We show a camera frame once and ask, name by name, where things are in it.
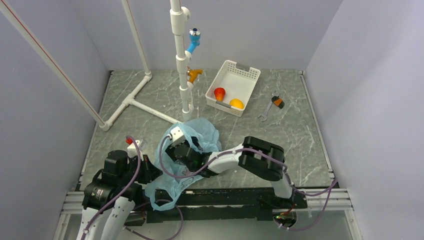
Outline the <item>yellow fake fruit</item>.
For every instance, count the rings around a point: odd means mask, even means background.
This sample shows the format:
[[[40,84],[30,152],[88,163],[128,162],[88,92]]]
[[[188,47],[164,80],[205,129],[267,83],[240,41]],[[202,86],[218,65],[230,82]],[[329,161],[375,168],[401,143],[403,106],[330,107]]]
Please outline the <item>yellow fake fruit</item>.
[[[230,100],[229,105],[241,110],[245,108],[244,103],[238,98],[233,98],[232,100]]]

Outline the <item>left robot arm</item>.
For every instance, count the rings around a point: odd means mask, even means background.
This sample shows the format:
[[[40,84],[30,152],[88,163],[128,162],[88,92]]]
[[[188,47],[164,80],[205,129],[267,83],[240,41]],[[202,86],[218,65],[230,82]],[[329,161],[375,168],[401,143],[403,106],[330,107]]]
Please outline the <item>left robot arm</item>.
[[[103,168],[84,189],[77,239],[115,240],[131,211],[147,201],[142,185],[162,173],[146,154],[139,159],[124,150],[110,151]]]

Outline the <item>light blue plastic bag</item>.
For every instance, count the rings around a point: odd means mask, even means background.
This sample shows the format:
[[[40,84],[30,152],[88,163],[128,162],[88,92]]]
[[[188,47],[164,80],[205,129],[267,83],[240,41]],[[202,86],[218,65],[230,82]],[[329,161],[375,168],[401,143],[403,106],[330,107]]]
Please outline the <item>light blue plastic bag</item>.
[[[173,145],[168,136],[171,130],[179,127],[185,140]],[[212,152],[222,150],[219,131],[206,118],[200,117],[185,123],[176,123],[162,137],[155,151],[153,165],[163,172],[158,178],[147,184],[145,195],[155,211],[167,211],[174,207],[181,193],[204,176],[214,174],[203,169]]]

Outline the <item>red fake fruit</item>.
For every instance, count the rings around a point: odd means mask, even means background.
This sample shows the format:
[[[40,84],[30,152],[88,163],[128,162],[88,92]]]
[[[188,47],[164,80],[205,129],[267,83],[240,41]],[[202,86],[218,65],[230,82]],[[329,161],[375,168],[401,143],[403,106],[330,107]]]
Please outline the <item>red fake fruit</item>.
[[[226,95],[226,90],[223,87],[217,87],[213,91],[214,97],[217,101],[222,102]]]

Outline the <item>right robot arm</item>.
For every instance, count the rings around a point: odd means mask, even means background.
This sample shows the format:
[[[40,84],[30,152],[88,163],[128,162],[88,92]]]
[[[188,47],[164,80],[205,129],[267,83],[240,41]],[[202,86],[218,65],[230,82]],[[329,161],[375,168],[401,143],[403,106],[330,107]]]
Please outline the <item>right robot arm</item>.
[[[174,163],[187,167],[193,176],[203,178],[241,167],[270,182],[280,207],[287,208],[295,201],[293,184],[286,176],[284,149],[276,144],[247,136],[243,143],[231,149],[200,153],[182,136],[172,139],[165,153]]]

